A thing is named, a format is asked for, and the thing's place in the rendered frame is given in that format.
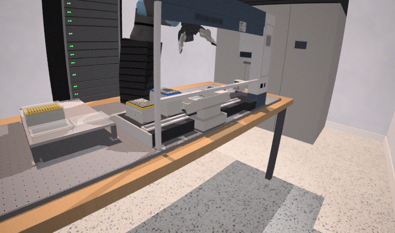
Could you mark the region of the beige one-well reservoir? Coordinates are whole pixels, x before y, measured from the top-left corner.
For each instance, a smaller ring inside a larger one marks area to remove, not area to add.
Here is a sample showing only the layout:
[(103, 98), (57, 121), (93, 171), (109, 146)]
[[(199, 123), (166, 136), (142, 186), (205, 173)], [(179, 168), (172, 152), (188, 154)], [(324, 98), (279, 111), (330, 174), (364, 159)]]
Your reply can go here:
[(185, 105), (188, 105), (189, 103), (192, 103), (194, 101), (196, 101), (196, 100), (191, 99), (191, 98), (182, 99), (182, 109), (185, 109), (185, 107), (184, 107)]

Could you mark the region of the yellow tip rack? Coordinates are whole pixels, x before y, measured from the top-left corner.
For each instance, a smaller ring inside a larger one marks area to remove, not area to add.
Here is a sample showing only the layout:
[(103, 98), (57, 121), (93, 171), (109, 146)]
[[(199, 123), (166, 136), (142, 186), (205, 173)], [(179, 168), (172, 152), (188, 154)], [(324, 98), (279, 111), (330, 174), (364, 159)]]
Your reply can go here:
[(126, 115), (142, 123), (154, 121), (154, 102), (146, 99), (136, 99), (126, 102)]

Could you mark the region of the cream ready button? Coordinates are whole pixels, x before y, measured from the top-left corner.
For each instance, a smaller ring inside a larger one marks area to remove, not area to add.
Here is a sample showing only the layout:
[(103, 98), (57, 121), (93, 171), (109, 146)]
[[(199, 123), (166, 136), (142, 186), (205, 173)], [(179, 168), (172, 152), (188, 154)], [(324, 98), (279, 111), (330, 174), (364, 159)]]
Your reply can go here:
[(235, 92), (231, 92), (230, 94), (236, 93), (236, 92), (245, 91), (245, 85), (244, 86), (239, 86), (239, 87), (234, 87), (234, 88), (232, 88), (232, 90), (235, 90)]

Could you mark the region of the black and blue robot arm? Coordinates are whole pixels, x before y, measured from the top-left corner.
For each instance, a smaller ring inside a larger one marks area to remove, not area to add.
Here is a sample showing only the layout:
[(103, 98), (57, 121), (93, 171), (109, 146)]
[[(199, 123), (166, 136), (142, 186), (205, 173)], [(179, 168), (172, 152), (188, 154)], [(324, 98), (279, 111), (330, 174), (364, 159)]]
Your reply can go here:
[(154, 42), (154, 0), (138, 0), (130, 39)]

